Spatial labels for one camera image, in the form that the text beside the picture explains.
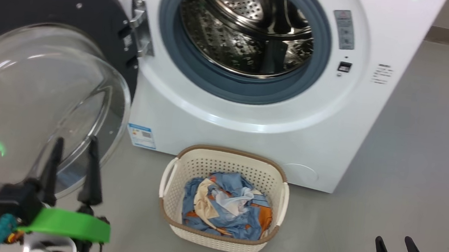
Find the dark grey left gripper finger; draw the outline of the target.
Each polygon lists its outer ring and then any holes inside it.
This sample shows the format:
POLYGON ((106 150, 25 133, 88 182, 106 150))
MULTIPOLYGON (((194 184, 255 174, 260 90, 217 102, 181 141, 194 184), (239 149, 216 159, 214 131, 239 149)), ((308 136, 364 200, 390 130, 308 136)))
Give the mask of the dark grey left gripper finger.
POLYGON ((49 160, 43 169, 40 177, 41 189, 39 199, 50 207, 55 206, 57 198, 55 197, 55 187, 57 178, 57 168, 62 161, 64 138, 57 138, 55 145, 50 153, 49 160))
POLYGON ((102 181, 100 174, 100 157, 98 153, 98 139, 90 138, 88 148, 88 162, 85 181, 82 190, 78 194, 78 201, 83 205, 96 206, 102 203, 102 181))

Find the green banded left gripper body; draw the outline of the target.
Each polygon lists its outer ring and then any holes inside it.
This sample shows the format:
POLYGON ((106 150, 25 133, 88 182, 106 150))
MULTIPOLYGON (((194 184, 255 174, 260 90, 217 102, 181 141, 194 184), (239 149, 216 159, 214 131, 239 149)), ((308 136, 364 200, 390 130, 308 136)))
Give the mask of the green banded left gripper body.
POLYGON ((44 208, 37 217, 17 231, 23 232, 22 252, 102 252, 111 238, 111 224, 105 217, 82 212, 44 208))

